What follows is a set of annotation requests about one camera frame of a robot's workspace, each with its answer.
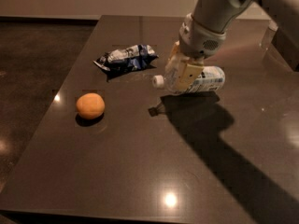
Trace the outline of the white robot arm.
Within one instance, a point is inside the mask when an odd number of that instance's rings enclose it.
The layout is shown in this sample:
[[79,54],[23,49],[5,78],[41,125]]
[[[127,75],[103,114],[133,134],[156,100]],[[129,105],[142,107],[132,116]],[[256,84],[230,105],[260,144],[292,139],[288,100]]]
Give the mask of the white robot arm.
[[299,46],[299,0],[198,0],[178,32],[165,72],[170,89],[185,92],[226,38],[230,23],[256,3],[277,24],[294,46]]

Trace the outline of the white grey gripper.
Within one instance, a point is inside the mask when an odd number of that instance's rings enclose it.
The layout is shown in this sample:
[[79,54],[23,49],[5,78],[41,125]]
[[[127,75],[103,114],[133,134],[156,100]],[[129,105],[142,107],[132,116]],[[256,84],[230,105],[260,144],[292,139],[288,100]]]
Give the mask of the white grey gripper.
[[221,47],[226,34],[218,34],[208,30],[188,14],[178,33],[179,42],[176,41],[171,49],[165,66],[168,74],[173,68],[173,89],[177,92],[186,91],[202,73],[204,66],[201,63],[181,62],[181,52],[192,58],[208,58],[213,56]]

